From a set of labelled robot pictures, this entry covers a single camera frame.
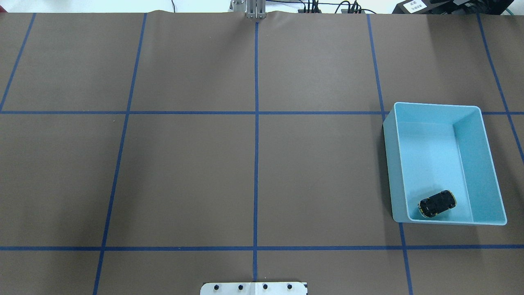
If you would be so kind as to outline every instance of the black object in bin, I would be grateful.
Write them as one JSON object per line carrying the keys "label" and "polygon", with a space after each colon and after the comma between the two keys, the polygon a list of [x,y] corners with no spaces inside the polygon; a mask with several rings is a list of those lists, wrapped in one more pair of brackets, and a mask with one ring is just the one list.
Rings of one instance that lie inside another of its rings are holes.
{"label": "black object in bin", "polygon": [[456,205],[457,201],[455,200],[455,196],[446,190],[420,201],[419,210],[424,217],[431,218],[448,209],[454,208]]}

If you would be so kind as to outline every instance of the gray table surface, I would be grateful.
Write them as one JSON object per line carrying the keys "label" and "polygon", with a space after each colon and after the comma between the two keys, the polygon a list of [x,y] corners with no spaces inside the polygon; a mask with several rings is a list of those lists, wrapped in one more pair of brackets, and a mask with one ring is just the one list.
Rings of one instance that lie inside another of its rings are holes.
{"label": "gray table surface", "polygon": [[[0,293],[523,294],[523,33],[519,16],[0,14]],[[482,109],[506,226],[393,221],[396,101]]]}

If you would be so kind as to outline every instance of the light blue bin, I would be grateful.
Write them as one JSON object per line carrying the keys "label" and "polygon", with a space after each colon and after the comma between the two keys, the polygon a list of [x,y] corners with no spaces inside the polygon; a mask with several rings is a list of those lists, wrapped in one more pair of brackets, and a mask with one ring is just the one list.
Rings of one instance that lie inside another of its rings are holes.
{"label": "light blue bin", "polygon": [[[478,107],[397,102],[384,121],[384,137],[395,221],[506,224]],[[455,195],[456,207],[422,216],[419,202],[445,189]]]}

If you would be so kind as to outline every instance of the white bracket with holes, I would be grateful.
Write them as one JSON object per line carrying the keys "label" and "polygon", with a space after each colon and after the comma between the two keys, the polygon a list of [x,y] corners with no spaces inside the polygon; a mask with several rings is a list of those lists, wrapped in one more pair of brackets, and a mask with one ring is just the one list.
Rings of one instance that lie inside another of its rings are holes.
{"label": "white bracket with holes", "polygon": [[308,284],[301,282],[206,283],[200,295],[307,295]]}

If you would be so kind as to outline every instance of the horizontal blue line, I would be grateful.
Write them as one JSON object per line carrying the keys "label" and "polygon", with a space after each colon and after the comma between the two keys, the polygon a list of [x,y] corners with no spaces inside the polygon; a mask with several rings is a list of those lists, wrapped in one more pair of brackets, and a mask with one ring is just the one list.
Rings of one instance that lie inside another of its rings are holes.
{"label": "horizontal blue line", "polygon": [[[524,249],[524,245],[413,245],[407,250],[448,249]],[[102,247],[69,246],[0,246],[0,251],[101,251]],[[252,246],[207,247],[105,247],[105,251],[252,251]],[[258,251],[355,251],[355,250],[402,250],[402,246],[258,246]]]}
{"label": "horizontal blue line", "polygon": [[258,246],[259,251],[402,250],[402,246]]}
{"label": "horizontal blue line", "polygon": [[524,245],[421,245],[406,246],[408,250],[447,250],[447,249],[524,249]]}
{"label": "horizontal blue line", "polygon": [[[0,111],[0,114],[127,114],[127,111]],[[255,111],[129,111],[129,114],[255,115]],[[259,111],[260,115],[381,115],[380,111]],[[483,115],[524,115],[524,112],[482,112]]]}
{"label": "horizontal blue line", "polygon": [[100,251],[102,247],[0,246],[0,251]]}

